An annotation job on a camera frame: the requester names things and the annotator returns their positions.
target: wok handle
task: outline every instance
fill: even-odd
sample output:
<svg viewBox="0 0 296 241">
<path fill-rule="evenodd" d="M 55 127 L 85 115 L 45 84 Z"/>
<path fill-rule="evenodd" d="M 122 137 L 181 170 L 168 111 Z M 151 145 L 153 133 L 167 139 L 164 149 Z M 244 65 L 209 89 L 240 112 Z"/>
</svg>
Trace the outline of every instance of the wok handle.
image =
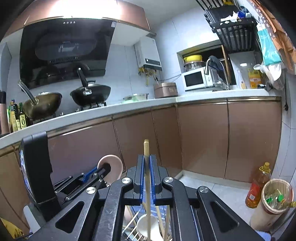
<svg viewBox="0 0 296 241">
<path fill-rule="evenodd" d="M 84 88 L 87 88 L 89 84 L 88 84 L 88 82 L 87 82 L 87 80 L 86 80 L 86 78 L 85 78 L 85 76 L 84 76 L 81 68 L 78 68 L 77 69 L 77 74 L 78 74 L 78 76 L 79 76 L 79 78 L 81 80 L 82 86 Z"/>
<path fill-rule="evenodd" d="M 37 104 L 37 99 L 32 95 L 32 93 L 29 91 L 28 87 L 23 83 L 23 81 L 20 80 L 18 85 L 27 94 L 27 96 L 31 100 L 32 104 L 36 105 Z"/>
</svg>

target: brown thermos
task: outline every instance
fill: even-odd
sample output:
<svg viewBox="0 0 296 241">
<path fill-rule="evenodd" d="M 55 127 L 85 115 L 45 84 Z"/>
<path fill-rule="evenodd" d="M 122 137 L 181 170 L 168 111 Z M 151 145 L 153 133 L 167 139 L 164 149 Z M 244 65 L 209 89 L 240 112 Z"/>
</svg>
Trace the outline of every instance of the brown thermos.
<svg viewBox="0 0 296 241">
<path fill-rule="evenodd" d="M 6 92 L 0 91 L 0 134 L 3 135 L 9 132 L 6 109 Z"/>
</svg>

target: black dish rack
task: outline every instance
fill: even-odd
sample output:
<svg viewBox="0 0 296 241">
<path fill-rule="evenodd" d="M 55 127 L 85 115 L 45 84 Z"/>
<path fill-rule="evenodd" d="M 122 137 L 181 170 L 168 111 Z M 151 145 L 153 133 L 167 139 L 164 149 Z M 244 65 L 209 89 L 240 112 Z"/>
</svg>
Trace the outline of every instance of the black dish rack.
<svg viewBox="0 0 296 241">
<path fill-rule="evenodd" d="M 238 12 L 235 5 L 223 5 L 220 0 L 196 0 L 205 11 L 205 18 L 228 53 L 254 50 L 256 20 L 240 18 L 237 22 L 220 22 L 221 18 Z"/>
</svg>

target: white microwave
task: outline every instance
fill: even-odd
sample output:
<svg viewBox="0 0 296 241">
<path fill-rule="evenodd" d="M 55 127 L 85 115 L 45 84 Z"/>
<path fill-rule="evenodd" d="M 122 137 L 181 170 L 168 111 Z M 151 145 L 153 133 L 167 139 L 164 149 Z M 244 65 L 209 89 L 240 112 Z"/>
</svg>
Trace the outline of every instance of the white microwave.
<svg viewBox="0 0 296 241">
<path fill-rule="evenodd" d="M 209 68 L 209 74 L 205 74 L 205 67 L 193 69 L 182 73 L 184 89 L 194 90 L 213 86 L 213 73 Z"/>
</svg>

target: triangular cutout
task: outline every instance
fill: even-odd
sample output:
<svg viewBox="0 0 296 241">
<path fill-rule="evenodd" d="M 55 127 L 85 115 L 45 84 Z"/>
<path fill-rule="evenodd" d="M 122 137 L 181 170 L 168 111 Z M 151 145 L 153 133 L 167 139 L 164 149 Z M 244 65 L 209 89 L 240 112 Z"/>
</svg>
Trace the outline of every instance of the triangular cutout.
<svg viewBox="0 0 296 241">
<path fill-rule="evenodd" d="M 238 222 L 233 220 L 233 218 L 216 202 L 210 202 L 213 209 L 214 215 L 219 225 L 221 233 L 226 233 L 238 227 Z"/>
<path fill-rule="evenodd" d="M 72 233 L 83 206 L 84 202 L 78 202 L 69 212 L 55 223 L 56 228 L 69 234 Z"/>
</svg>

